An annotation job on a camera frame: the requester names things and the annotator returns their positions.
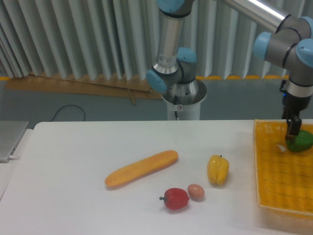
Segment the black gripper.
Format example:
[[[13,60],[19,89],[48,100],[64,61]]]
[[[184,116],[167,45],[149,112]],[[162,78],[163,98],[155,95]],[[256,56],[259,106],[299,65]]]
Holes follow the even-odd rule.
[[[287,140],[293,140],[296,136],[298,136],[302,124],[300,112],[308,107],[311,97],[312,96],[297,97],[287,91],[283,92],[282,119],[286,119],[287,123]]]

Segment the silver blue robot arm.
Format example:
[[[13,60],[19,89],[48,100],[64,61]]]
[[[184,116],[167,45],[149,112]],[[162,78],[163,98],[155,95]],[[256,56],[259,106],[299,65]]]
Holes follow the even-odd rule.
[[[263,26],[254,42],[253,54],[289,71],[281,83],[282,119],[287,123],[286,139],[300,133],[300,112],[307,108],[313,95],[313,21],[296,18],[260,0],[227,0],[226,5]],[[169,119],[180,120],[187,108],[186,120],[200,118],[200,104],[207,89],[196,79],[196,53],[179,47],[182,23],[192,10],[191,0],[159,0],[162,13],[157,56],[146,78],[153,90],[160,92],[170,105]]]

